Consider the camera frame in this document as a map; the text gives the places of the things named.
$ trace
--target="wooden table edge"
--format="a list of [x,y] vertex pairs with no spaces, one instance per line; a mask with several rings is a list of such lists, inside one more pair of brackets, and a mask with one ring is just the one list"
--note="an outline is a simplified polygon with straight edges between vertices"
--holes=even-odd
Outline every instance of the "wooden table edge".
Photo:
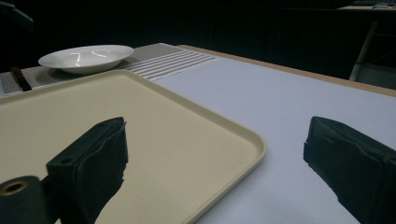
[[294,75],[311,77],[314,79],[327,81],[327,82],[331,82],[334,84],[347,86],[347,87],[351,87],[351,88],[355,88],[355,89],[359,89],[359,90],[363,90],[363,91],[371,91],[371,92],[375,92],[375,93],[379,93],[379,94],[396,97],[396,90],[391,90],[391,89],[377,87],[377,86],[373,86],[373,85],[369,85],[369,84],[345,80],[345,79],[341,79],[338,77],[328,77],[328,76],[324,76],[324,75],[317,74],[317,73],[311,73],[311,72],[307,72],[304,70],[290,68],[290,67],[286,67],[286,66],[282,66],[282,65],[278,65],[278,64],[273,64],[273,63],[265,63],[265,62],[261,62],[261,61],[257,61],[257,60],[252,60],[252,59],[248,59],[248,58],[235,56],[232,54],[227,54],[227,53],[210,50],[210,49],[200,49],[200,48],[196,48],[196,47],[189,46],[189,45],[178,45],[178,47],[183,48],[183,49],[190,49],[190,50],[194,50],[194,51],[198,51],[198,52],[202,52],[202,53],[207,53],[207,54],[211,54],[211,55],[215,55],[215,56],[220,56],[223,58],[233,59],[233,60],[237,60],[237,61],[244,62],[244,63],[252,63],[252,64],[256,64],[256,65],[263,66],[263,67],[273,68],[273,69],[280,70],[283,72],[288,72],[288,73],[291,73]]

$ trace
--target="table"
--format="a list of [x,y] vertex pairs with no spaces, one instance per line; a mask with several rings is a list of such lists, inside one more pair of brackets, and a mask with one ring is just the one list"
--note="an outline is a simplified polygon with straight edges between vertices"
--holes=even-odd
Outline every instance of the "table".
[[396,91],[191,46],[217,60],[155,80],[266,141],[263,162],[197,223],[359,223],[303,160],[313,116],[396,148]]

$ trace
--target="beige tray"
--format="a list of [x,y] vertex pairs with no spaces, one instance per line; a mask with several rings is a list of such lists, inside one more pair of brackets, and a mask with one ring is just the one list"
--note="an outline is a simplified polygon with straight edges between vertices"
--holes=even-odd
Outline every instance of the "beige tray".
[[263,158],[260,136],[124,70],[0,100],[0,182],[45,164],[94,124],[122,116],[130,161],[96,223],[191,223]]

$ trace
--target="white plate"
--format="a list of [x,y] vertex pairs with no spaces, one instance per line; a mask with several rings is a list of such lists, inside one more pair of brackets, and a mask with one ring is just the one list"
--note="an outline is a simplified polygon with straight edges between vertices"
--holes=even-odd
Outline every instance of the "white plate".
[[67,73],[88,75],[104,72],[130,56],[134,49],[120,45],[100,45],[64,49],[41,57],[38,63]]

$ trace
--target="gray floor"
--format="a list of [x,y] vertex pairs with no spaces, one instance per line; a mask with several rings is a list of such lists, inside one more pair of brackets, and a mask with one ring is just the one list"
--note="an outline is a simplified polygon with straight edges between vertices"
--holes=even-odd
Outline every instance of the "gray floor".
[[396,90],[396,67],[366,64],[361,68],[357,81]]

